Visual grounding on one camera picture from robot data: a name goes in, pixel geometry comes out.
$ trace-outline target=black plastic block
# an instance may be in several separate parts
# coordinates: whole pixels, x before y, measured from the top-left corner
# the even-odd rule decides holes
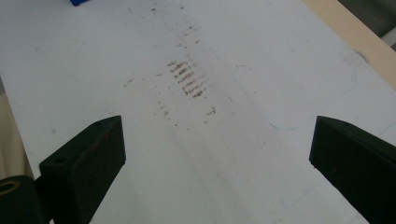
[[[309,160],[370,223],[396,223],[396,147],[318,117]]]

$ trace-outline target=white surface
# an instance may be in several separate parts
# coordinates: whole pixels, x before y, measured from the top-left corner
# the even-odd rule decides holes
[[[395,91],[300,1],[1,1],[0,40],[36,176],[122,115],[92,223],[366,223],[308,161],[316,115],[396,144]]]

